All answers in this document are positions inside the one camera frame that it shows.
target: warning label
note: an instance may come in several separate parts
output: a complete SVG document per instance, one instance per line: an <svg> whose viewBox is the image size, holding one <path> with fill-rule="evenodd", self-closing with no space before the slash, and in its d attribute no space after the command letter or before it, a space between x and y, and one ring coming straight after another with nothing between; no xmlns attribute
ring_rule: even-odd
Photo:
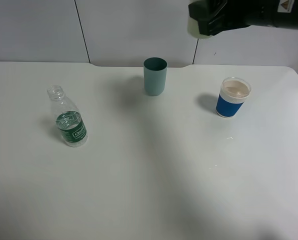
<svg viewBox="0 0 298 240"><path fill-rule="evenodd" d="M295 0L280 0L278 6L278 13L286 13L289 14L293 10Z"/></svg>

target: green cup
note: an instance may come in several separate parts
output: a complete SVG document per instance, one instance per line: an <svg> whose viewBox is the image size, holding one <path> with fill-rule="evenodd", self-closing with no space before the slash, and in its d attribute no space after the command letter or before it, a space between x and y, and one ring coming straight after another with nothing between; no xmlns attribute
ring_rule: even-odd
<svg viewBox="0 0 298 240"><path fill-rule="evenodd" d="M143 62L144 90L149 96L158 96L165 89L168 64L159 57Z"/></svg>

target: table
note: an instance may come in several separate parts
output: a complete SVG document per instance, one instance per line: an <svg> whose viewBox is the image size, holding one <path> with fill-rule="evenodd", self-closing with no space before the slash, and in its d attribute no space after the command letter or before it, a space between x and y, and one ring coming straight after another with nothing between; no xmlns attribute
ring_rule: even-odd
<svg viewBox="0 0 298 240"><path fill-rule="evenodd" d="M220 85L252 86L231 119ZM88 132L55 131L61 85ZM298 240L298 75L288 67L169 68L0 62L0 239Z"/></svg>

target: clear plastic bottle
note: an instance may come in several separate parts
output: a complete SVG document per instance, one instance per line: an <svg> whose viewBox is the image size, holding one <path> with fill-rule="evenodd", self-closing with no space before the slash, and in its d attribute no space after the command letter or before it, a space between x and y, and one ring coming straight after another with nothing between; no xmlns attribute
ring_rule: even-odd
<svg viewBox="0 0 298 240"><path fill-rule="evenodd" d="M53 85L48 90L51 112L55 124L70 147L83 145L88 138L87 130L77 106L66 97L61 86Z"/></svg>

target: green bottle label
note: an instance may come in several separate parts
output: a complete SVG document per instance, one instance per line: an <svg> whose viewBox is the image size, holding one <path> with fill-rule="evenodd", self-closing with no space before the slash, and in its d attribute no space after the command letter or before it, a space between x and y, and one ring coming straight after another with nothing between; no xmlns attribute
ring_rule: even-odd
<svg viewBox="0 0 298 240"><path fill-rule="evenodd" d="M63 114L61 114L57 120L56 123L60 123L64 119L69 119L66 122L71 122L70 120L73 119L78 115L80 117L80 114L75 111L67 111ZM64 140L69 143L77 143L81 141L87 134L87 130L84 124L84 121L81 119L79 124L73 128L70 129L61 129L59 127L59 124L57 124L58 129L61 132L61 135L63 136Z"/></svg>

